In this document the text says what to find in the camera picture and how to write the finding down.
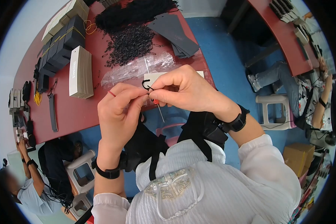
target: red rubber band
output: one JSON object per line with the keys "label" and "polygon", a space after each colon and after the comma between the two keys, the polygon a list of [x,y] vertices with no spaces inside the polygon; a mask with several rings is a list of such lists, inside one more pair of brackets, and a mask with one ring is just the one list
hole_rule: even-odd
{"label": "red rubber band", "polygon": [[114,97],[116,97],[116,95],[115,94],[113,94],[111,91],[108,91],[110,94],[112,94],[112,96],[114,96]]}

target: light blue shirt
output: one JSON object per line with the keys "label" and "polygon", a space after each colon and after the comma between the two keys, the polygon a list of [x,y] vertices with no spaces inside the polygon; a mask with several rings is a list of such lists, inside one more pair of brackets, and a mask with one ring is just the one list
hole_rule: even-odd
{"label": "light blue shirt", "polygon": [[[43,175],[41,177],[44,183],[49,186],[50,183],[47,177]],[[27,179],[18,192],[18,199],[22,205],[36,215],[51,215],[56,213],[62,208],[62,205],[58,199],[50,196],[52,193],[48,186],[45,185],[43,193],[39,196],[34,187],[34,180],[32,178]]]}

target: chair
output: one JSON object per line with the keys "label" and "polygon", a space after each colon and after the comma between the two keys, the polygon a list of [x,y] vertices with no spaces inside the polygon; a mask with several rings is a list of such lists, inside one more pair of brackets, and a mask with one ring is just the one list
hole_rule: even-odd
{"label": "chair", "polygon": [[72,201],[72,208],[68,214],[65,213],[65,207],[61,208],[61,211],[65,213],[66,217],[73,221],[77,221],[81,216],[92,206],[90,201],[87,199],[87,192],[79,195],[75,195]]}
{"label": "chair", "polygon": [[96,171],[92,169],[91,163],[92,163],[92,158],[95,155],[96,153],[93,150],[89,150],[84,155],[80,156],[79,158],[75,159],[74,161],[66,165],[66,172],[70,180],[71,187],[72,187],[72,193],[74,196],[80,195],[82,193],[86,193],[87,191],[89,191],[90,189],[94,187],[94,179],[89,181],[85,177],[81,178],[78,175],[76,169],[84,164],[88,164],[94,176]]}
{"label": "chair", "polygon": [[[295,128],[294,115],[290,108],[289,99],[286,94],[273,94],[270,96],[256,96],[256,103],[263,104],[263,120],[261,124],[263,130],[286,130]],[[278,123],[270,123],[268,118],[268,104],[281,104],[281,118],[277,118]]]}
{"label": "chair", "polygon": [[[160,134],[163,133],[163,130],[166,129],[166,128],[171,128],[171,127],[175,127],[175,126],[182,126],[182,125],[184,125],[184,124],[185,124],[185,123],[176,123],[176,124],[170,124],[170,125],[167,125],[167,126],[165,126],[165,127],[163,127],[163,128],[157,128],[157,129],[155,130],[155,134],[156,134],[157,136],[159,136]],[[172,145],[174,145],[174,144],[177,143],[178,138],[179,138],[179,136],[175,136],[175,137],[166,139],[165,142],[167,143],[167,145],[168,145],[169,147],[171,147]]]}

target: white stool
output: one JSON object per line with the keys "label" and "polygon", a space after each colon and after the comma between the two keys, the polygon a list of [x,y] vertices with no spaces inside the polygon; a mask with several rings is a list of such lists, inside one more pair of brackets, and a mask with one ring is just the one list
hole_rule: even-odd
{"label": "white stool", "polygon": [[86,194],[87,193],[76,195],[72,201],[70,213],[76,220],[80,219],[80,217],[92,206],[90,201],[87,199]]}
{"label": "white stool", "polygon": [[[294,115],[292,114],[289,99],[286,94],[273,94],[270,96],[256,96],[255,102],[263,104],[263,120],[261,124],[263,130],[286,130],[295,128]],[[270,123],[268,117],[268,104],[281,104],[281,118],[277,118],[279,123]]]}
{"label": "white stool", "polygon": [[84,164],[88,164],[88,166],[90,167],[90,170],[91,170],[91,172],[94,176],[96,171],[94,169],[92,169],[91,163],[92,163],[92,158],[95,155],[96,155],[96,153],[93,150],[89,150],[84,155],[80,156],[79,158],[75,159],[74,161],[72,161],[71,163],[66,165],[66,172],[67,172],[68,178],[69,178],[70,183],[71,183],[73,195],[79,195],[81,193],[85,193],[85,192],[89,191],[90,189],[92,189],[94,187],[94,179],[84,183],[84,185],[81,186],[78,183],[78,180],[76,180],[76,177],[77,177],[77,179],[81,180],[81,178],[79,178],[79,175],[78,175],[76,169],[79,168],[80,166],[84,165]]}

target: plastic bag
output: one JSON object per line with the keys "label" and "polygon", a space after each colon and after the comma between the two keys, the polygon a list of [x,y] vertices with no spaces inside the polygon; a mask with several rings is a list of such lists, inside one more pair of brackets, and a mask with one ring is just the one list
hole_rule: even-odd
{"label": "plastic bag", "polygon": [[130,79],[143,78],[146,73],[169,72],[180,66],[168,52],[140,57],[124,66],[117,66],[108,71],[101,80],[101,86],[110,88]]}

